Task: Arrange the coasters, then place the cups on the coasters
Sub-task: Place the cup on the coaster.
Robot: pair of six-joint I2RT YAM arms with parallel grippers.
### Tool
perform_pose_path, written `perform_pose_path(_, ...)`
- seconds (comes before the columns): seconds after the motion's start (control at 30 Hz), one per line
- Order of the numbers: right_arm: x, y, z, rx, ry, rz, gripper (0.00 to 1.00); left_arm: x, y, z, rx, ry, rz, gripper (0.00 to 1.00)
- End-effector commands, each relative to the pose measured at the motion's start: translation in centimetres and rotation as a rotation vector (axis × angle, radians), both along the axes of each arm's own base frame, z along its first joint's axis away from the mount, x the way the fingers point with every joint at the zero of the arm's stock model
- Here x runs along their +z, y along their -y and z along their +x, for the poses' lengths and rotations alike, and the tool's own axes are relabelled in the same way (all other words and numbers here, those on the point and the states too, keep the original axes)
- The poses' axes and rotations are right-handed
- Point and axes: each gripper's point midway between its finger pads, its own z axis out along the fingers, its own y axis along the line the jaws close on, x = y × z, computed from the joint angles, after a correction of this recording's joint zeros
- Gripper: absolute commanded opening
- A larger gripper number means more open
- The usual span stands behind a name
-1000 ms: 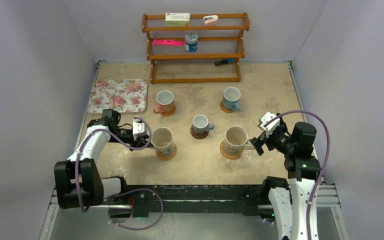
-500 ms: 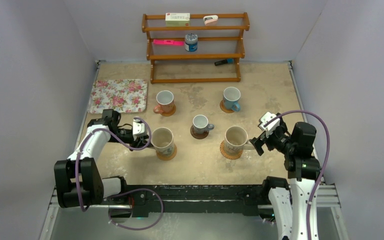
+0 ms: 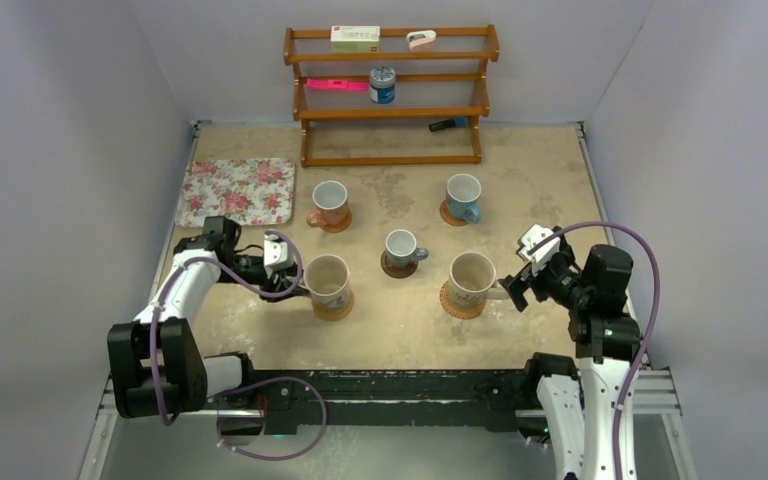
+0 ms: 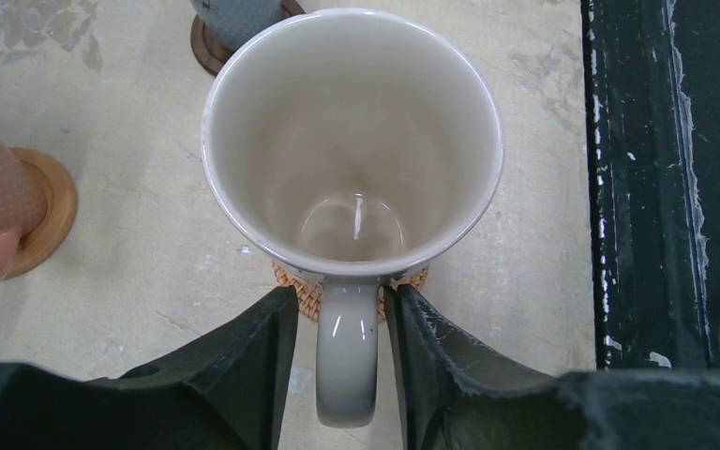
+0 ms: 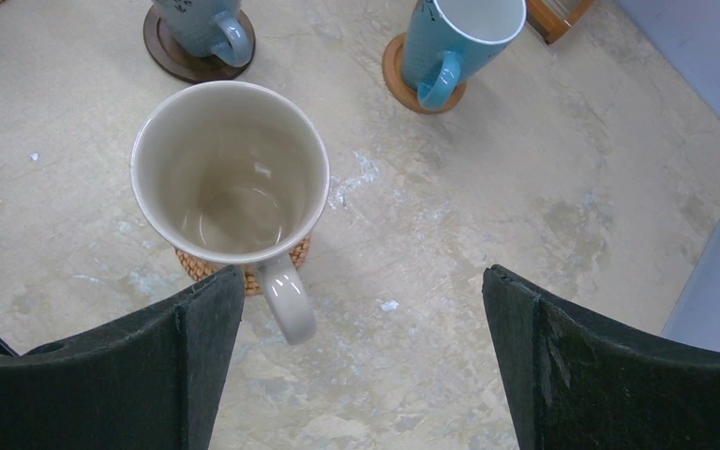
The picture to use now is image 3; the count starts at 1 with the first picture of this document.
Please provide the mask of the tall cream mug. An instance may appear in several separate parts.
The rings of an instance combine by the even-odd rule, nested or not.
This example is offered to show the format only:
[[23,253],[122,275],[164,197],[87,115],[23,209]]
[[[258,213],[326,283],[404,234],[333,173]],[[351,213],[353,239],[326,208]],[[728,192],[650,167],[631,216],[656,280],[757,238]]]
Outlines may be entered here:
[[339,256],[323,254],[311,259],[303,274],[305,288],[311,302],[321,304],[327,311],[336,311],[344,305],[350,288],[350,271]]

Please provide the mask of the cream mug with plant print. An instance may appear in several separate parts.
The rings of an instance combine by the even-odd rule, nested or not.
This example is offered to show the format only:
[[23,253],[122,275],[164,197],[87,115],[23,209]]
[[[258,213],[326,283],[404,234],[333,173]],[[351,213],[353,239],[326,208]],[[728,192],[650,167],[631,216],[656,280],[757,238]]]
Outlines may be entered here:
[[458,255],[450,264],[449,288],[451,302],[459,308],[477,304],[480,300],[509,300],[509,293],[497,281],[492,261],[476,252]]

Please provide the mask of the woven rattan coaster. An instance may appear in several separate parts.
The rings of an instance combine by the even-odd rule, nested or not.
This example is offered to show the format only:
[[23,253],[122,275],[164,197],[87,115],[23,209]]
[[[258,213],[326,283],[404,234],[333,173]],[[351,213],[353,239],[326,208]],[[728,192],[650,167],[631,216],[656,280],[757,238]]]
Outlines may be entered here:
[[317,304],[315,302],[312,303],[313,312],[316,315],[317,318],[325,320],[325,321],[339,321],[347,317],[355,303],[355,296],[352,291],[349,291],[347,300],[344,302],[344,305],[340,307],[336,311],[327,311],[321,304]]
[[450,293],[449,283],[444,282],[439,292],[440,304],[446,313],[460,320],[472,320],[477,318],[483,312],[487,303],[486,300],[480,300],[473,306],[459,308],[451,302],[452,298],[453,295]]

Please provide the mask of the dark brown wooden coaster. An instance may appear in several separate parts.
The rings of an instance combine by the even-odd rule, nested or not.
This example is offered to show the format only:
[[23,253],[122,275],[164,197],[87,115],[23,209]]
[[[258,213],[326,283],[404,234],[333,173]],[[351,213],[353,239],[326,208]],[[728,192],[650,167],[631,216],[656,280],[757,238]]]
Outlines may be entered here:
[[417,268],[417,263],[408,263],[404,267],[393,267],[388,263],[388,252],[384,250],[380,257],[381,269],[385,274],[392,278],[403,279],[413,275]]

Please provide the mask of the blue mug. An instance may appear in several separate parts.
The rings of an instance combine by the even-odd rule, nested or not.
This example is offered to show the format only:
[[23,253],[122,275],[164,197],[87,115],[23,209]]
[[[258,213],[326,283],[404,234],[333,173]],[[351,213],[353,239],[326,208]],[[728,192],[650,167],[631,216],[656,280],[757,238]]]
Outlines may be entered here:
[[455,174],[449,178],[446,185],[446,202],[449,213],[459,219],[476,224],[481,221],[482,214],[477,206],[482,194],[480,181],[470,174]]

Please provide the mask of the small grey white mug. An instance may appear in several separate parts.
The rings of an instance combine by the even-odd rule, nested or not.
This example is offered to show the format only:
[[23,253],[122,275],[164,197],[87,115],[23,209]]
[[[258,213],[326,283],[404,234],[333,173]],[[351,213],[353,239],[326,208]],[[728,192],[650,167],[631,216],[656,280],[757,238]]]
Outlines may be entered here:
[[409,230],[396,229],[385,239],[385,259],[391,268],[407,268],[429,257],[429,250],[418,246]]

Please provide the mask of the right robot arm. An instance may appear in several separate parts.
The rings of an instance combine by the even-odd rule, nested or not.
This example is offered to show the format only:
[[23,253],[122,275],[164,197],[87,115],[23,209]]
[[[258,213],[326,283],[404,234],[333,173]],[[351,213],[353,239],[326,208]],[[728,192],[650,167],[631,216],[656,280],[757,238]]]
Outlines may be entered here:
[[583,267],[557,229],[533,225],[518,240],[524,268],[500,281],[518,311],[526,295],[566,309],[574,357],[536,353],[527,361],[521,392],[546,416],[559,479],[633,479],[634,427],[624,407],[634,393],[632,362],[641,343],[626,312],[631,256],[598,244]]

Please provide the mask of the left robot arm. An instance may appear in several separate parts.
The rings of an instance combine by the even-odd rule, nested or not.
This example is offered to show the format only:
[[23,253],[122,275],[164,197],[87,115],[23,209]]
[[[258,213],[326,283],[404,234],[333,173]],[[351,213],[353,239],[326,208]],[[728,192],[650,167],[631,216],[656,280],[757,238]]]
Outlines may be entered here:
[[247,354],[203,356],[191,323],[217,284],[241,286],[270,303],[308,292],[299,249],[286,235],[268,230],[257,253],[248,254],[238,246],[241,233],[231,219],[207,218],[200,234],[175,246],[168,275],[148,304],[132,321],[109,330],[112,392],[120,416],[158,417],[169,425],[217,395],[235,409],[257,399]]

